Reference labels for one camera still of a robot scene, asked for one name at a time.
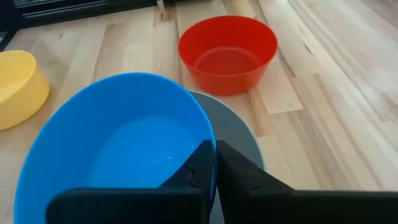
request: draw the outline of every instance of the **plastic bowl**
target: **plastic bowl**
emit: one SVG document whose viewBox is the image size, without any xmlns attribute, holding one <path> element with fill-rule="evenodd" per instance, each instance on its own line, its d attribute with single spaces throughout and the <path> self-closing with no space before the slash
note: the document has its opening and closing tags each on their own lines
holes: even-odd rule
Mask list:
<svg viewBox="0 0 398 224">
<path fill-rule="evenodd" d="M 47 204 L 69 189 L 157 188 L 204 139 L 215 145 L 210 121 L 172 80 L 148 73 L 100 80 L 61 106 L 33 143 L 15 222 L 44 224 Z"/>
<path fill-rule="evenodd" d="M 277 39 L 255 19 L 219 16 L 185 31 L 178 51 L 200 88 L 216 95 L 237 95 L 258 83 L 277 52 Z"/>
<path fill-rule="evenodd" d="M 227 142 L 258 167 L 265 169 L 256 138 L 243 119 L 220 100 L 197 91 L 191 91 L 191 93 L 209 117 L 217 140 Z M 210 214 L 210 224 L 212 223 L 224 223 L 218 193 L 215 196 L 213 209 Z"/>
<path fill-rule="evenodd" d="M 30 118 L 49 91 L 32 54 L 21 50 L 0 53 L 0 130 Z"/>
</svg>

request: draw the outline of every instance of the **wooden surface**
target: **wooden surface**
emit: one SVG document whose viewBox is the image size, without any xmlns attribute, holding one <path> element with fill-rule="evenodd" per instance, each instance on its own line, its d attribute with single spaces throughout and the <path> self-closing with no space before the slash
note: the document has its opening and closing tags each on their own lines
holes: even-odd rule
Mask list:
<svg viewBox="0 0 398 224">
<path fill-rule="evenodd" d="M 247 94 L 219 97 L 247 122 L 267 170 L 297 189 L 398 190 L 398 1 L 224 0 L 20 30 L 7 50 L 32 52 L 50 98 L 0 132 L 0 221 L 12 223 L 17 178 L 46 120 L 95 80 L 146 71 L 197 90 L 178 59 L 192 24 L 239 14 L 269 24 L 279 51 Z"/>
</svg>

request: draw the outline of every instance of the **blue bowl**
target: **blue bowl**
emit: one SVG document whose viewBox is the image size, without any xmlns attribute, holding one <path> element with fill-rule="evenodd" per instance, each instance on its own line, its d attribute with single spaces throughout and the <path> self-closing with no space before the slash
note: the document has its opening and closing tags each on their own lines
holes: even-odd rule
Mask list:
<svg viewBox="0 0 398 224">
<path fill-rule="evenodd" d="M 14 220 L 45 223 L 47 204 L 69 189 L 157 188 L 204 139 L 215 145 L 210 121 L 179 84 L 148 73 L 105 78 L 41 130 L 19 177 Z"/>
</svg>

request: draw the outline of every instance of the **yellow bowl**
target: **yellow bowl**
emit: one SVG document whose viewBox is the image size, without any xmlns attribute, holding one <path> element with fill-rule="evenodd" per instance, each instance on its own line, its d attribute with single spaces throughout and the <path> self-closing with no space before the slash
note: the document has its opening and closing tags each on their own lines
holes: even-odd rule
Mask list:
<svg viewBox="0 0 398 224">
<path fill-rule="evenodd" d="M 12 50 L 0 53 L 0 130 L 35 114 L 50 87 L 32 54 Z"/>
</svg>

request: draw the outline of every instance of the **gray bowl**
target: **gray bowl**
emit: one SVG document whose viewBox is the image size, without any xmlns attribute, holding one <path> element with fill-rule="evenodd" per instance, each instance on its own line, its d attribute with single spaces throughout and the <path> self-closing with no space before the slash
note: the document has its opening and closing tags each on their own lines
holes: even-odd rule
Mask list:
<svg viewBox="0 0 398 224">
<path fill-rule="evenodd" d="M 242 118 L 220 100 L 205 93 L 193 90 L 190 92 L 210 119 L 216 139 L 224 140 L 258 167 L 265 169 L 256 138 Z M 224 223 L 218 192 L 211 211 L 210 223 Z"/>
</svg>

